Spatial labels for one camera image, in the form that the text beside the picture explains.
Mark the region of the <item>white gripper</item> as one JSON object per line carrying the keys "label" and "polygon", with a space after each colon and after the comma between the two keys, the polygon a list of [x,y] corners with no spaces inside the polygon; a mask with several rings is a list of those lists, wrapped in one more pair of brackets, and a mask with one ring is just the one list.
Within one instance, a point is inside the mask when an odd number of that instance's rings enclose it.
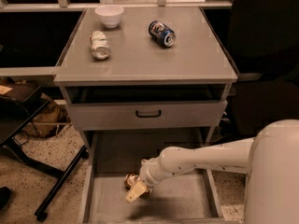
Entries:
{"label": "white gripper", "polygon": [[141,181],[133,183],[126,194],[125,199],[129,203],[134,202],[143,194],[149,193],[150,188],[153,188],[165,180],[165,174],[160,160],[158,158],[151,158],[149,160],[142,159],[139,177]]}

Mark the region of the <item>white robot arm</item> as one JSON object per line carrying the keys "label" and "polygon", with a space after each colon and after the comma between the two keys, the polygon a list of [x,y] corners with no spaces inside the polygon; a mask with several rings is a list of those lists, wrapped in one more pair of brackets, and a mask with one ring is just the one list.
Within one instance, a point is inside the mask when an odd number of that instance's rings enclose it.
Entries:
{"label": "white robot arm", "polygon": [[131,203],[167,178],[195,169],[246,175],[244,224],[299,224],[299,120],[264,127],[253,138],[199,147],[167,147],[129,178]]}

